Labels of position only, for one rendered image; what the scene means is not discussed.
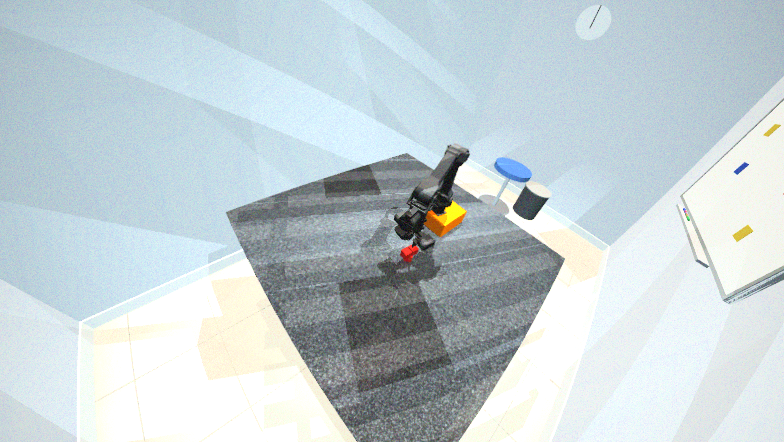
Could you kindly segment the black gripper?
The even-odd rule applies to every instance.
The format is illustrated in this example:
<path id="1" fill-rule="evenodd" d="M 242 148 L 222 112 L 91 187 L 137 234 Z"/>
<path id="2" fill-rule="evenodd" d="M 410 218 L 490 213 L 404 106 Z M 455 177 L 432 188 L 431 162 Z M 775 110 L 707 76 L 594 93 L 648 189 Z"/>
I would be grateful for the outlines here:
<path id="1" fill-rule="evenodd" d="M 398 224 L 398 219 L 405 212 L 406 211 L 402 211 L 400 213 L 395 214 L 394 221 L 397 224 Z M 423 220 L 423 221 L 420 221 L 416 225 L 416 233 L 414 234 L 416 236 L 416 238 L 412 239 L 412 241 L 413 241 L 412 248 L 414 248 L 416 245 L 418 245 L 422 250 L 426 250 L 426 249 L 428 249 L 428 248 L 430 248 L 430 247 L 435 245 L 436 240 L 430 234 L 426 234 L 425 232 L 421 231 L 421 230 L 423 230 L 425 228 L 423 225 L 424 225 L 424 222 L 426 222 L 426 221 L 427 221 L 427 218 L 425 220 Z"/>

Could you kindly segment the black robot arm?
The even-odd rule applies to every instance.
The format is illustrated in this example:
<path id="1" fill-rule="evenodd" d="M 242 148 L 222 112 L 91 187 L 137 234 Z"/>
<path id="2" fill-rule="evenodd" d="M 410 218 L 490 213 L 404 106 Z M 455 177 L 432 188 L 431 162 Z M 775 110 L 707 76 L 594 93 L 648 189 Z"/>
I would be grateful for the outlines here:
<path id="1" fill-rule="evenodd" d="M 432 175 L 415 187 L 406 203 L 410 208 L 398 219 L 395 232 L 402 240 L 409 241 L 414 237 L 416 225 L 426 219 L 429 211 L 441 216 L 446 213 L 445 208 L 452 204 L 452 186 L 458 168 L 467 162 L 470 153 L 458 144 L 448 144 L 446 149 Z M 440 183 L 442 185 L 438 188 Z M 416 201 L 412 200 L 413 198 Z"/>

